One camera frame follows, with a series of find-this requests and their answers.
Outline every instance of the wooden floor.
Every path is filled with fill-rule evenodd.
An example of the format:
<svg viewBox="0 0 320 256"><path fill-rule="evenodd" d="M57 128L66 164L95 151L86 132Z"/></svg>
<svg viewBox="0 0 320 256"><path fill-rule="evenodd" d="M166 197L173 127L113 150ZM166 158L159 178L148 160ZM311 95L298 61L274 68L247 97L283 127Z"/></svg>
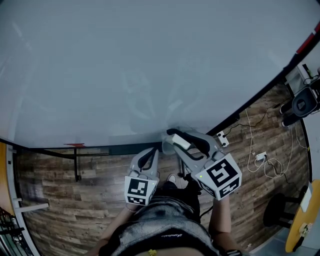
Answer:
<svg viewBox="0 0 320 256"><path fill-rule="evenodd" d="M247 109L251 125L256 124L268 107L289 98L284 85L278 85ZM252 128L252 150L249 168L256 170L254 154L267 152L268 158L276 158L287 169L291 149L292 156L286 171L290 183L300 189L309 180L306 149L298 145L296 130L281 127L279 108L270 108L263 121ZM247 125L246 112L240 114L239 123ZM297 135L305 146L302 126L297 123ZM276 193L297 195L294 184L285 177L268 178L263 166L256 172L247 169L251 134L249 127L237 126L227 136L230 152L242 171L242 185L230 196L232 234L248 250L259 246L277 231L266 228L263 214L270 198ZM106 153L108 149L81 149L80 153ZM21 196L26 205L34 202L49 203L49 208L25 213L30 233L44 256L76 256L85 253L98 241L99 236L124 206L124 182L133 155L80 157L78 169L82 180L74 182L73 161L47 155L24 152L17 159L17 175ZM274 164L280 172L279 164ZM160 179L180 171L177 157L160 154L158 168ZM274 177L273 167L267 165L266 173ZM212 205L212 197L206 192L199 196L201 211ZM207 227L210 213L202 217Z"/></svg>

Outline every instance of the white cable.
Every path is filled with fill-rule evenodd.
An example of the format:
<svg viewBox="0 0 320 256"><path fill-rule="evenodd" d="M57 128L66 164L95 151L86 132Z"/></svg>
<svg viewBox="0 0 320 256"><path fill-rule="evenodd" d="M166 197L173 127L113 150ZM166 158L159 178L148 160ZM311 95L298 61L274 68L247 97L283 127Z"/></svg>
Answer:
<svg viewBox="0 0 320 256"><path fill-rule="evenodd" d="M290 164L291 156L292 156L292 151L293 151L293 148L294 148L294 137L293 137L293 134L292 134L291 125L290 125L290 131L291 131L291 153L290 153L290 157L289 157L289 161L288 161L288 165L287 165L287 167L286 167L286 170L285 170L284 172L282 172L282 171L283 171L283 165L282 165L282 163L279 162L277 159L271 158L271 159L267 159L267 160L266 160L266 157L263 158L263 162L262 162L262 164L260 164L260 165L257 165L257 164L256 164L257 159L255 159L255 160L254 160L254 165L257 167L257 169L256 169L256 170L250 170L250 169L249 169L249 161L250 161L250 155L251 155L251 149L252 149L253 135L252 135L251 123L250 123L250 119L249 119L249 116L248 116L247 109L245 109L245 113L246 113L246 117L248 118L249 128L250 128L250 134L251 134L250 152L249 152L248 162L247 162L247 165L246 165L248 171L251 172L251 173L255 173L256 171L258 171L258 170L260 169L261 166L264 165L264 175L265 175L266 177L271 178L271 179L282 177L282 176L286 173L286 171L288 170L288 168L289 168L289 164ZM274 166L274 164L272 163L271 160L276 160L276 161L280 164L280 166L281 166L281 171L280 171L280 173L277 173L277 172L276 172L276 168L275 168L275 166ZM267 173L266 173L266 164L269 164L269 163L271 163L271 165L273 166L273 172L274 172L275 177L268 176Z"/></svg>
<svg viewBox="0 0 320 256"><path fill-rule="evenodd" d="M256 171L259 170L259 168L265 163L265 157L263 158L263 163L261 165L256 165L256 161L254 161L254 164L255 166L257 166L257 169L256 170L250 170L249 169L249 161L250 161L250 155L251 155L251 147L252 147L252 139L253 139L253 136L252 136L252 131L251 131L251 123L250 123L250 119L249 119L249 116L248 116L248 112L247 112L247 109L245 109L245 113L246 113L246 117L248 118L248 121L249 121L249 128L250 128L250 133L251 133L251 142L250 142L250 152L249 152L249 158L248 158L248 163L246 165L247 169L249 172L251 173L255 173Z"/></svg>
<svg viewBox="0 0 320 256"><path fill-rule="evenodd" d="M299 146L300 146L301 148L308 149L307 147L302 146L302 145L300 144L300 141L298 140L298 135L297 135L297 123L296 123L296 122L294 123L294 128L295 128L295 137L296 137L296 140L297 140L298 143L299 143Z"/></svg>

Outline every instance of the black and white marker cube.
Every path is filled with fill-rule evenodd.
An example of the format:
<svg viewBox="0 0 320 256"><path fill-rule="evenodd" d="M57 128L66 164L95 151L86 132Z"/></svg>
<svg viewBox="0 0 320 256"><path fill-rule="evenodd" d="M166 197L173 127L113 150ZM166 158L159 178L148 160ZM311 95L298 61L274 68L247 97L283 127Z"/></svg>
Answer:
<svg viewBox="0 0 320 256"><path fill-rule="evenodd" d="M154 195L158 180L125 176L124 197L130 204L146 206Z"/></svg>
<svg viewBox="0 0 320 256"><path fill-rule="evenodd" d="M220 200L240 187L242 173L231 154L227 154L195 177L201 188Z"/></svg>

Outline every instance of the power strip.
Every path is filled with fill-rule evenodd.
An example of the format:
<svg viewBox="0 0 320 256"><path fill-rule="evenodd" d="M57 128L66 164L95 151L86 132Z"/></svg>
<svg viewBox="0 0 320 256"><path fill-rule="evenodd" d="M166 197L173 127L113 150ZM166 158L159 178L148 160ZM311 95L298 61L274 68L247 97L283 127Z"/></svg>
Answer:
<svg viewBox="0 0 320 256"><path fill-rule="evenodd" d="M222 147L225 148L226 146L229 145L229 141L227 140L227 137L223 131L220 131L219 133L217 133L216 136L218 137Z"/></svg>
<svg viewBox="0 0 320 256"><path fill-rule="evenodd" d="M255 155L255 159L257 160L257 161L260 161L260 160L263 160L263 159L265 159L265 156L267 155L267 152L265 151L265 152L263 152L263 153L260 153L260 154L256 154Z"/></svg>

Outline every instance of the black chair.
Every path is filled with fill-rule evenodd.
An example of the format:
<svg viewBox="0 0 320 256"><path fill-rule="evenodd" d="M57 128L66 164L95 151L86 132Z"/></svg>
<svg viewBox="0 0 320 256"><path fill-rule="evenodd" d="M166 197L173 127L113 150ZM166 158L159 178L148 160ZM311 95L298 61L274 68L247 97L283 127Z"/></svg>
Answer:
<svg viewBox="0 0 320 256"><path fill-rule="evenodd" d="M320 79L302 89L292 100L282 105L280 113L292 109L292 114L283 119L282 125L287 127L320 109Z"/></svg>
<svg viewBox="0 0 320 256"><path fill-rule="evenodd" d="M300 204L305 196L305 193L307 192L307 189L308 186L304 186L301 189L298 198L287 197L282 193L278 193L274 197L272 197L264 211L263 224L266 227L278 225L290 229L291 224L289 222L280 220L287 219L292 221L295 218L294 214L285 212L286 203Z"/></svg>

